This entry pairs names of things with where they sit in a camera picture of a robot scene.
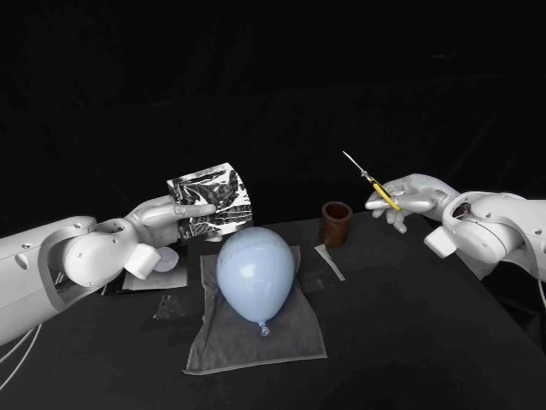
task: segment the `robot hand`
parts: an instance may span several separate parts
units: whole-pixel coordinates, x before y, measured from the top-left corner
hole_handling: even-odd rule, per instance
[[[214,211],[214,205],[177,205],[173,197],[167,195],[145,201],[125,219],[136,228],[139,241],[154,248],[162,248],[178,241],[178,220],[210,215]]]
[[[422,214],[432,220],[441,221],[443,210],[460,193],[437,178],[414,173],[405,178],[395,179],[383,188],[391,192],[392,200],[399,205],[402,211],[391,208],[391,204],[382,199],[378,192],[369,197],[366,208],[373,209],[373,216],[379,218],[386,212],[388,223],[401,233],[408,228],[405,217],[411,214]]]

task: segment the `paper strip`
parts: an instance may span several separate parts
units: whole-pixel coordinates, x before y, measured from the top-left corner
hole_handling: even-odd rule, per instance
[[[331,266],[331,268],[333,268],[333,270],[334,270],[334,273],[336,273],[337,276],[339,276],[339,279],[340,279],[340,280],[346,280],[346,279],[344,279],[344,276],[343,276],[343,273],[341,273],[341,270],[339,269],[337,265],[336,265],[334,262],[333,262],[333,258],[331,258],[331,256],[328,255],[328,251],[326,250],[326,245],[324,245],[324,244],[318,245],[318,246],[315,247],[315,250],[318,251],[318,254],[324,257],[324,260],[328,262],[328,265]]]

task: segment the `black backdrop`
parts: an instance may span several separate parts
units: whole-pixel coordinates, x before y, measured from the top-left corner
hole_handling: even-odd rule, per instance
[[[259,225],[360,212],[343,150],[382,181],[546,198],[546,10],[0,2],[0,237],[223,162]],[[533,280],[486,283],[546,349]]]

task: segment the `aluminum foil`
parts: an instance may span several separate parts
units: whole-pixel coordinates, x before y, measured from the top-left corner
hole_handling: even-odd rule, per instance
[[[255,225],[249,192],[227,162],[171,179],[168,188],[177,205],[217,206],[214,214],[178,221],[183,245],[193,237],[210,239]]]

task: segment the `light blue balloon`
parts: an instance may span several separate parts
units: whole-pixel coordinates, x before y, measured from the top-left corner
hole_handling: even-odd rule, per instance
[[[282,237],[253,227],[236,232],[217,257],[217,283],[227,302],[268,335],[266,321],[279,313],[294,284],[295,261]]]

